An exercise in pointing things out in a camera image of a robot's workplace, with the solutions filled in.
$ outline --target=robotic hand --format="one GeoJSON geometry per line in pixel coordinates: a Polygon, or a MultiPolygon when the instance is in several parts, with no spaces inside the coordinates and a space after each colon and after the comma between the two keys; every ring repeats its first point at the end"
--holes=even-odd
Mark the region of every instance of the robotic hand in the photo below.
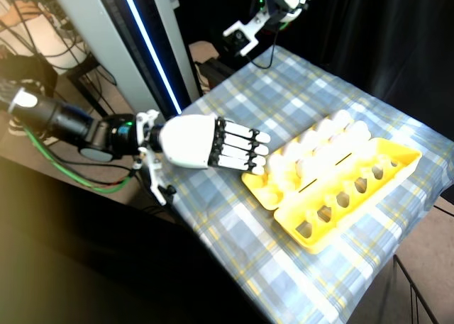
{"type": "Polygon", "coordinates": [[[255,17],[246,25],[237,21],[223,32],[233,49],[246,56],[258,44],[255,34],[266,25],[289,23],[309,7],[309,0],[260,0],[265,4],[260,7],[255,17]]]}
{"type": "Polygon", "coordinates": [[[155,125],[159,113],[151,110],[94,120],[78,108],[0,80],[1,109],[35,131],[77,146],[91,160],[109,162],[124,155],[136,156],[133,169],[146,175],[144,180],[162,205],[172,192],[162,187],[157,173],[162,163],[156,153],[162,152],[181,167],[225,167],[263,174],[268,154],[265,144],[270,141],[266,133],[215,116],[177,116],[155,125]]]}

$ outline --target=yellow egg carton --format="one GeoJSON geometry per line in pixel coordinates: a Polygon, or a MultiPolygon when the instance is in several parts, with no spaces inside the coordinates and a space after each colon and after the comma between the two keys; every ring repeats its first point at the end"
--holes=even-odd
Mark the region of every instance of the yellow egg carton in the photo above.
{"type": "Polygon", "coordinates": [[[275,220],[316,254],[409,177],[420,159],[418,150],[373,138],[280,204],[275,220]]]}
{"type": "Polygon", "coordinates": [[[340,110],[273,152],[264,175],[245,173],[241,179],[262,206],[273,211],[370,137],[366,123],[340,110]]]}

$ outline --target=blue and white checkered cloth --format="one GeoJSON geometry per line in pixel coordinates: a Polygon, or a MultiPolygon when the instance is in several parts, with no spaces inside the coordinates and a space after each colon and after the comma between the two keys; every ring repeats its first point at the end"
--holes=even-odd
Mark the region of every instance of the blue and white checkered cloth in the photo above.
{"type": "MultiPolygon", "coordinates": [[[[269,58],[270,49],[258,62],[269,58]]],[[[373,137],[423,157],[414,174],[317,255],[284,232],[240,173],[170,164],[163,170],[177,189],[180,215],[273,322],[345,323],[399,243],[454,182],[454,143],[279,47],[271,69],[249,64],[184,111],[265,131],[273,151],[339,109],[366,122],[373,137]]]]}

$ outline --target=led light strip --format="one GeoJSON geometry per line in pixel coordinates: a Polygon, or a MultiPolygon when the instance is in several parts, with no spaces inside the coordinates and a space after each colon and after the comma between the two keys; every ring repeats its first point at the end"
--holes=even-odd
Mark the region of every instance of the led light strip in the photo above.
{"type": "Polygon", "coordinates": [[[165,85],[167,91],[169,92],[172,103],[175,106],[175,109],[177,109],[178,114],[181,114],[182,110],[179,107],[177,98],[175,97],[175,94],[173,93],[169,80],[167,79],[167,76],[164,73],[164,69],[162,68],[161,62],[159,61],[159,58],[157,57],[155,48],[153,47],[153,44],[151,43],[151,39],[147,34],[145,26],[143,25],[142,18],[140,17],[137,7],[134,4],[134,0],[126,0],[126,2],[128,3],[129,9],[131,10],[131,13],[133,14],[135,22],[137,23],[137,26],[139,27],[140,33],[142,34],[145,44],[147,45],[148,51],[150,52],[151,57],[155,61],[157,70],[161,75],[162,81],[164,82],[164,85],[165,85]]]}

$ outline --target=table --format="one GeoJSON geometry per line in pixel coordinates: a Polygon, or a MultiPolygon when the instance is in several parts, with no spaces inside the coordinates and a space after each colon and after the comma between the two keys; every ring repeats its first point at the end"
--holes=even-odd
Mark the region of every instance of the table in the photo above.
{"type": "MultiPolygon", "coordinates": [[[[269,62],[270,53],[256,62],[269,62]]],[[[345,323],[399,243],[454,182],[454,143],[280,47],[271,69],[249,64],[184,111],[265,131],[273,151],[342,108],[366,122],[373,137],[423,157],[414,174],[317,255],[284,232],[239,173],[170,164],[162,171],[177,189],[181,217],[272,322],[345,323]]]]}

